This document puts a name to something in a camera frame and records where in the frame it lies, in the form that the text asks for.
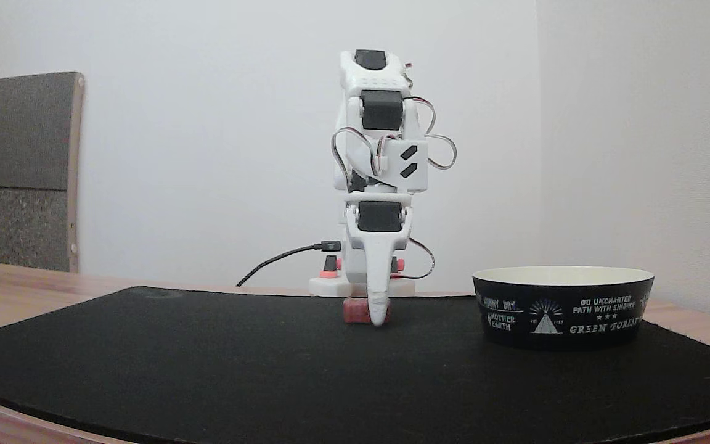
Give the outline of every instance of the pink foam block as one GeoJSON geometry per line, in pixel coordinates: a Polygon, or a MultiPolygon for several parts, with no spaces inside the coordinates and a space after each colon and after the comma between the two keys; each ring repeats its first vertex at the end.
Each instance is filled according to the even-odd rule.
{"type": "MultiPolygon", "coordinates": [[[[391,320],[391,301],[388,301],[388,312],[385,321],[391,320]]],[[[369,317],[369,300],[367,298],[346,298],[344,300],[344,322],[347,324],[371,324],[369,317]]]]}

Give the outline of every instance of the chair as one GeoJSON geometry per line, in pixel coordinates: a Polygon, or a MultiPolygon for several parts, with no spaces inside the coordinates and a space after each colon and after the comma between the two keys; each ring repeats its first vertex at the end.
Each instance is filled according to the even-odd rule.
{"type": "Polygon", "coordinates": [[[78,271],[80,73],[0,79],[0,263],[78,271]]]}

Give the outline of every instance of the black felt mat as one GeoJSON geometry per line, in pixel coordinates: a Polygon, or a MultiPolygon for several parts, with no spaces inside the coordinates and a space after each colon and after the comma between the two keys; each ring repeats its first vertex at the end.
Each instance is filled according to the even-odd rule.
{"type": "Polygon", "coordinates": [[[710,347],[651,324],[582,353],[484,341],[474,298],[136,287],[0,328],[0,404],[140,442],[651,442],[710,428],[710,347]]]}

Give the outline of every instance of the bowl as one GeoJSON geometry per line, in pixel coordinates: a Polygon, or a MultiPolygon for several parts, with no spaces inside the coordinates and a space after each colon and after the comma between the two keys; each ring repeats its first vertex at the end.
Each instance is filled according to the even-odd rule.
{"type": "Polygon", "coordinates": [[[538,350],[592,350],[634,340],[653,280],[640,269],[589,266],[473,273],[488,340],[538,350]]]}

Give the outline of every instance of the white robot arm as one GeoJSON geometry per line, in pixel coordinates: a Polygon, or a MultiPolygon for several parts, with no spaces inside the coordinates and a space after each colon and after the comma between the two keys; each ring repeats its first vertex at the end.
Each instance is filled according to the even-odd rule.
{"type": "Polygon", "coordinates": [[[350,284],[365,284],[375,326],[386,317],[394,251],[411,240],[412,194],[426,189],[426,163],[448,169],[456,160],[451,139],[429,134],[434,108],[410,92],[408,67],[383,51],[341,53],[344,99],[330,144],[337,163],[333,183],[346,191],[339,220],[343,271],[350,284]],[[420,128],[419,103],[432,111],[427,130],[420,128]],[[427,138],[451,145],[451,164],[428,159],[427,138]]]}

